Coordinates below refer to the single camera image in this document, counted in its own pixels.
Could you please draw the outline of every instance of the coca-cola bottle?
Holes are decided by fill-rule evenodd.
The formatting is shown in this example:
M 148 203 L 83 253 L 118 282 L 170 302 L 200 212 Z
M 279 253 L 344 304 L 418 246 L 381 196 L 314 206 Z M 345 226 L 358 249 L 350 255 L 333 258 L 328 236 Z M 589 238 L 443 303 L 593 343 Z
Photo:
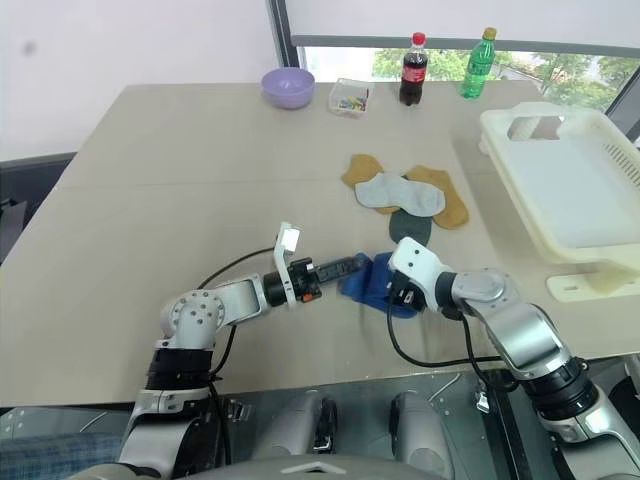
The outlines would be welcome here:
M 427 76 L 429 61 L 424 50 L 426 39 L 424 33 L 414 33 L 411 37 L 411 48 L 404 56 L 400 101 L 405 105 L 418 104 L 422 98 L 422 84 Z

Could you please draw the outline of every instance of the plastic bottle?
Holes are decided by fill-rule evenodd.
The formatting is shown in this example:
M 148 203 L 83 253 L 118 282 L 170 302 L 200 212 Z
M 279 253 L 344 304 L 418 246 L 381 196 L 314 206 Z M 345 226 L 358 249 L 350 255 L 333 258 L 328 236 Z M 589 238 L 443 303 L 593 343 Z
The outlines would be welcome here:
M 460 87 L 460 95 L 463 97 L 477 98 L 482 93 L 491 65 L 496 58 L 495 39 L 496 29 L 487 27 L 482 34 L 482 41 L 471 50 L 467 73 Z
M 427 62 L 429 61 L 424 51 L 426 39 L 424 33 L 414 33 L 411 37 L 411 48 L 404 56 L 400 101 L 405 105 L 420 103 L 422 98 L 422 84 L 427 76 Z

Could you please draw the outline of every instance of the red label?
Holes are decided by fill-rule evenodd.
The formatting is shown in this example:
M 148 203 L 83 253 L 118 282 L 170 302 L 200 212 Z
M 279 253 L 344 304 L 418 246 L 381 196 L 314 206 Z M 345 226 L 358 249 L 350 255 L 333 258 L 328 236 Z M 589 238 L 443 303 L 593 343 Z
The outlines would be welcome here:
M 424 77 L 427 76 L 427 67 L 423 68 L 411 68 L 405 66 L 402 69 L 402 79 L 407 82 L 423 82 Z

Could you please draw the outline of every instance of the purple bowl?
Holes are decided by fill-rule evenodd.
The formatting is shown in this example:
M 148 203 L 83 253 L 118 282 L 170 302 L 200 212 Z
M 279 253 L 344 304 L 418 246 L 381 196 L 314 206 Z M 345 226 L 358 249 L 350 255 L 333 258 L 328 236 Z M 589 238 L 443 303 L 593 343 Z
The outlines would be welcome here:
M 261 83 L 263 94 L 271 105 L 293 110 L 311 102 L 315 78 L 302 68 L 284 67 L 271 70 L 262 77 Z

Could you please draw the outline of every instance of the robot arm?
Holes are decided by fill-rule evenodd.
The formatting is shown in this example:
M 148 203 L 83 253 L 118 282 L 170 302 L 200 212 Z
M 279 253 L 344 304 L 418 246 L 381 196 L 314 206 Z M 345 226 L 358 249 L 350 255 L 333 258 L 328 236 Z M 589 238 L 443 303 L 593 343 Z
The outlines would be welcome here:
M 489 269 L 453 273 L 411 238 L 400 241 L 389 268 L 403 284 L 419 288 L 431 310 L 455 308 L 484 324 L 500 357 L 533 401 L 543 427 L 566 444 L 584 444 L 582 451 L 575 445 L 563 451 L 571 470 L 584 471 L 585 458 L 598 462 L 598 450 L 611 458 L 615 440 L 613 445 L 622 448 L 628 465 L 615 465 L 613 473 L 622 468 L 640 476 L 640 442 L 587 377 L 546 313 L 520 299 L 509 275 Z
M 147 372 L 127 425 L 118 462 L 177 478 L 208 467 L 215 441 L 211 359 L 217 332 L 265 315 L 284 303 L 294 307 L 319 298 L 320 285 L 355 272 L 361 264 L 343 258 L 314 266 L 310 258 L 287 265 L 300 230 L 282 223 L 274 247 L 277 271 L 186 292 L 165 308 L 164 337 Z

